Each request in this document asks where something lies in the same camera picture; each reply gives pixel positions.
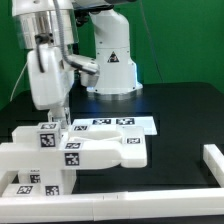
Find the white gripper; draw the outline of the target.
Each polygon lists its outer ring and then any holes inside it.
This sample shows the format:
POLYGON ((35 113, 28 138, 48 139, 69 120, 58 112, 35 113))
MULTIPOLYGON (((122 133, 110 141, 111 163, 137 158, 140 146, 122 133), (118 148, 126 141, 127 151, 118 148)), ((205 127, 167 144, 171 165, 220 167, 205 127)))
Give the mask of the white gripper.
POLYGON ((74 72, 63 62, 58 47, 41 45, 40 58, 44 72, 40 71, 37 52, 32 50, 28 53, 28 75, 34 105, 38 110, 53 108, 49 111, 49 121, 67 127, 71 124, 70 109, 59 106, 65 103, 74 83, 74 72))

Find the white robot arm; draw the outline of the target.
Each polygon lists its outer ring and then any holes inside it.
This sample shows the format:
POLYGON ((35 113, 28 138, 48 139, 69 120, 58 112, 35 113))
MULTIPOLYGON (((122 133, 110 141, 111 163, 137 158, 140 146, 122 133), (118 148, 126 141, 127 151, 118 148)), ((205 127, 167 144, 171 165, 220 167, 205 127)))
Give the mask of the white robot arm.
POLYGON ((12 0, 27 54, 35 107, 62 128, 70 125, 75 81, 91 97, 127 99, 142 90, 130 55, 128 20, 114 10, 135 0, 12 0))

